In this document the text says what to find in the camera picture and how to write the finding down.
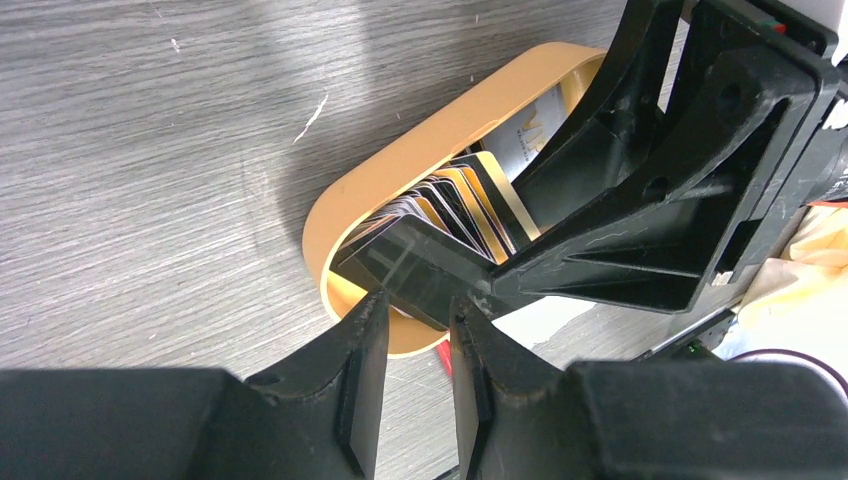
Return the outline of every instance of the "white paper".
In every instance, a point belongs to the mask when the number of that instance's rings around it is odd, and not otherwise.
[[[547,342],[571,319],[588,312],[594,302],[566,297],[545,297],[492,323],[527,349]]]

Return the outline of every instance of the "card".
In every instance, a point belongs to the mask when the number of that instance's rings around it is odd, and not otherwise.
[[[494,222],[491,218],[488,218],[482,203],[471,189],[471,185],[462,171],[454,167],[440,168],[433,172],[432,176],[451,180],[460,197],[460,205],[457,206],[457,209],[464,207],[469,219],[480,233],[487,250],[491,252],[491,257],[495,263],[501,264],[505,262],[509,258],[509,254],[507,253],[504,242],[495,232]]]
[[[477,152],[466,155],[451,160],[448,165],[465,166],[477,173],[477,180],[488,199],[489,205],[487,206],[487,202],[484,202],[484,207],[496,213],[494,216],[497,216],[501,226],[514,242],[515,251],[540,235],[539,228],[530,218],[530,214],[491,153]]]

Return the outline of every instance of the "stack of cards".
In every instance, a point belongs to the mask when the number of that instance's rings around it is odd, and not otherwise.
[[[494,156],[477,152],[447,163],[358,225],[333,263],[344,262],[406,215],[496,264],[539,234]]]

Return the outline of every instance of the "card holder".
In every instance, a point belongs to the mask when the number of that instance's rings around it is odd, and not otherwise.
[[[528,303],[481,286],[538,235],[497,159],[478,152],[447,162],[357,226],[330,268],[363,290],[385,290],[393,307],[445,331],[454,296],[479,299],[492,316]]]
[[[528,50],[327,188],[304,225],[303,255],[329,316],[340,320],[365,295],[331,269],[363,221],[555,86],[563,86],[570,112],[602,60],[603,51],[566,43]],[[447,336],[397,310],[389,315],[392,357],[424,351]]]

